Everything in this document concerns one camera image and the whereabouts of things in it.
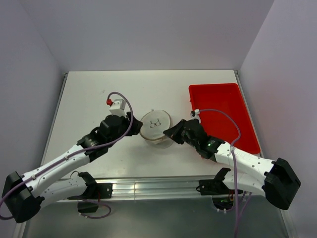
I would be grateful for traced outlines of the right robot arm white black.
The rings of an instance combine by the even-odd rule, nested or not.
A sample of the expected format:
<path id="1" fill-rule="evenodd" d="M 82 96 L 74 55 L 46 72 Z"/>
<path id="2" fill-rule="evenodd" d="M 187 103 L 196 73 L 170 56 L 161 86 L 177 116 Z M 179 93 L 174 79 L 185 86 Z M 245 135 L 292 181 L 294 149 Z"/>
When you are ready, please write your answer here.
<path id="1" fill-rule="evenodd" d="M 286 160 L 265 159 L 233 147 L 208 135 L 197 119 L 183 119 L 163 133 L 177 144 L 192 146 L 202 158 L 224 165 L 213 179 L 199 181 L 197 191 L 201 195 L 247 191 L 265 197 L 279 209 L 288 210 L 301 186 Z"/>

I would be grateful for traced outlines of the white mesh laundry bag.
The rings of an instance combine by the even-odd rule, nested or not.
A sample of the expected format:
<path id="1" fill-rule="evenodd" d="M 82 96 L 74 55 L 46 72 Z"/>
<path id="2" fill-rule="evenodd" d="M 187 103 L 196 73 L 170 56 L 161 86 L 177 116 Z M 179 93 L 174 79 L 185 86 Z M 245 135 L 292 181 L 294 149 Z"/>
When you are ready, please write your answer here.
<path id="1" fill-rule="evenodd" d="M 151 110 L 141 118 L 143 126 L 140 136 L 155 148 L 165 149 L 172 145 L 170 140 L 163 132 L 172 128 L 173 122 L 170 114 L 164 110 Z"/>

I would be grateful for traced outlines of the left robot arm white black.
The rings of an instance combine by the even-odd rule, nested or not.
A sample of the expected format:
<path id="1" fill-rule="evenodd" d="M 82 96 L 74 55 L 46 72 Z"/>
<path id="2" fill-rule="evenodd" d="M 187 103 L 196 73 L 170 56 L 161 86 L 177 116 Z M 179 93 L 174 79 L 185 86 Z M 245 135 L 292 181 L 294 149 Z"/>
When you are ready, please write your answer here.
<path id="1" fill-rule="evenodd" d="M 98 185 L 88 172 L 80 172 L 67 180 L 62 180 L 62 177 L 103 156 L 123 137 L 139 134 L 142 125 L 131 112 L 121 117 L 109 115 L 51 162 L 22 175 L 18 172 L 9 174 L 0 203 L 7 206 L 11 216 L 1 217 L 1 220 L 14 219 L 17 223 L 23 223 L 56 201 L 95 198 Z"/>

